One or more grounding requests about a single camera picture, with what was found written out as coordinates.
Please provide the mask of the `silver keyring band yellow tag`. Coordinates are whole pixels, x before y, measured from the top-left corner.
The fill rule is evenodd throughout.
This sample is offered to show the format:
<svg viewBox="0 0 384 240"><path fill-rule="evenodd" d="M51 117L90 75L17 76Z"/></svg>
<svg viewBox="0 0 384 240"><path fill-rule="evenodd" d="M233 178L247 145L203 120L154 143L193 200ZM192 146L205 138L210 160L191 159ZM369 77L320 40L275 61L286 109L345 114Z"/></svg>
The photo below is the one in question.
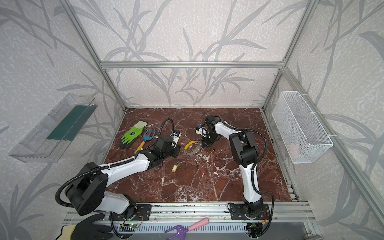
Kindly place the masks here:
<svg viewBox="0 0 384 240"><path fill-rule="evenodd" d="M199 140L191 141L184 147L184 154L186 156L194 156L199 153L202 148L202 142Z"/></svg>

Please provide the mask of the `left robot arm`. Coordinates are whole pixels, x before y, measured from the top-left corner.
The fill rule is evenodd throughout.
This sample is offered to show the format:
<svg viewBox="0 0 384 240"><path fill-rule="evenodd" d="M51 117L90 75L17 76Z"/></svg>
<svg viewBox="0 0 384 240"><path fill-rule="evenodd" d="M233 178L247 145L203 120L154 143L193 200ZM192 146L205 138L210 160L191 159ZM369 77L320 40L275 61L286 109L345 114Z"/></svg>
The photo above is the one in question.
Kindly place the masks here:
<svg viewBox="0 0 384 240"><path fill-rule="evenodd" d="M74 178L58 189L55 195L57 203L74 208L80 216L94 211L131 212L135 207L131 198L106 189L121 179L159 166L167 157L176 158L181 148L178 145L181 135L179 131L174 131L171 136L162 135L152 149L141 150L122 161L99 166L93 162L84 165Z"/></svg>

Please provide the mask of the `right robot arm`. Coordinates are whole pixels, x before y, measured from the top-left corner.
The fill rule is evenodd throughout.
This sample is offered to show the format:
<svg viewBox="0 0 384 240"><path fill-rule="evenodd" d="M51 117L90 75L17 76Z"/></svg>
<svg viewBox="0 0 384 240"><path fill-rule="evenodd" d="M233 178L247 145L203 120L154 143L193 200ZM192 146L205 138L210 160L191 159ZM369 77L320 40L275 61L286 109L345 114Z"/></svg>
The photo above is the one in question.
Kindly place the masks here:
<svg viewBox="0 0 384 240"><path fill-rule="evenodd" d="M205 123L196 127L196 133L202 136L204 148L211 146L220 137L230 142L233 160L239 165L243 179L243 211L248 218L256 218L265 206L257 179L257 164L268 152L265 136L251 129L231 126L220 116L206 117Z"/></svg>

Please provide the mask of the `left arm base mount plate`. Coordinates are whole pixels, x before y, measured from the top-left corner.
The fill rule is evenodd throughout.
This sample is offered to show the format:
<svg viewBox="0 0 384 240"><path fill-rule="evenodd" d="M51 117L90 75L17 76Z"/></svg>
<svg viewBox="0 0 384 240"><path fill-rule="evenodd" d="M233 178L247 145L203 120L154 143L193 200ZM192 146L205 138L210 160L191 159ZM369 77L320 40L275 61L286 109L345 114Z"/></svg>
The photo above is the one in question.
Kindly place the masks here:
<svg viewBox="0 0 384 240"><path fill-rule="evenodd" d="M128 207L122 214L112 213L109 220L113 221L148 221L151 215L152 205L138 204L135 207Z"/></svg>

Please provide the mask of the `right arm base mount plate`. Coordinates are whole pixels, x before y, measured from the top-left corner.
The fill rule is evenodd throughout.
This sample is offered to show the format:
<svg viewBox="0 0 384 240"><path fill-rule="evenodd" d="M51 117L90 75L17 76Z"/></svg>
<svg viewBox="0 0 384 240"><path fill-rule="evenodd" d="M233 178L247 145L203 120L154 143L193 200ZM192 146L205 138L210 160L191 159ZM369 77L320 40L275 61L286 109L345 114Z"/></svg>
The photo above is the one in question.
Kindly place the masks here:
<svg viewBox="0 0 384 240"><path fill-rule="evenodd" d="M231 214L231 220L257 220L266 222L271 217L271 211L268 204L264 204L255 214L247 215L244 210L244 204L228 203L227 209Z"/></svg>

